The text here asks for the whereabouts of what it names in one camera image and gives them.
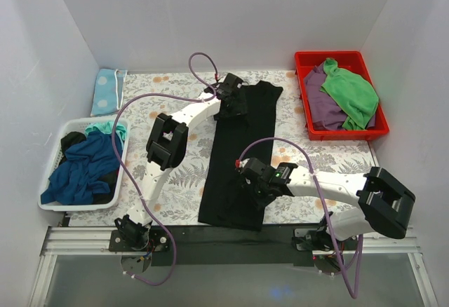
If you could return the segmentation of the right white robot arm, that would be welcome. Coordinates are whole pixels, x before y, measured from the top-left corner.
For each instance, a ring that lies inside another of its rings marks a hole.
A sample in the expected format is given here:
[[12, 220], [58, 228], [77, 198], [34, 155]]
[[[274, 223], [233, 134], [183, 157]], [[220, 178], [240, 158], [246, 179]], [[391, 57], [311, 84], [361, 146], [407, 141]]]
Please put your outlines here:
[[316, 197], [351, 206], [344, 212], [329, 212], [316, 230], [295, 234], [299, 249], [330, 251], [365, 233], [396, 240], [406, 236], [416, 197], [383, 168], [373, 167], [365, 174], [312, 173], [295, 163], [274, 168], [249, 158], [237, 161], [236, 169], [259, 210], [281, 196]]

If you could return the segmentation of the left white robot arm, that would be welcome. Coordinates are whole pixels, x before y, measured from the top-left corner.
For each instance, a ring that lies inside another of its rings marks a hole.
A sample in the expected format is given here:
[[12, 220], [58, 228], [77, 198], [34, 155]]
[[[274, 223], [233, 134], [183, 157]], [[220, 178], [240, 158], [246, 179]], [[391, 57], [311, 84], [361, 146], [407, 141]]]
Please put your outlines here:
[[140, 184], [135, 184], [139, 201], [114, 223], [121, 239], [132, 250], [152, 250], [156, 241], [149, 234], [153, 221], [149, 206], [159, 197], [170, 173], [181, 164], [187, 150], [189, 131], [213, 117], [235, 118], [247, 113], [243, 80], [234, 74], [208, 86], [195, 100], [174, 114], [159, 114], [147, 141], [147, 164]]

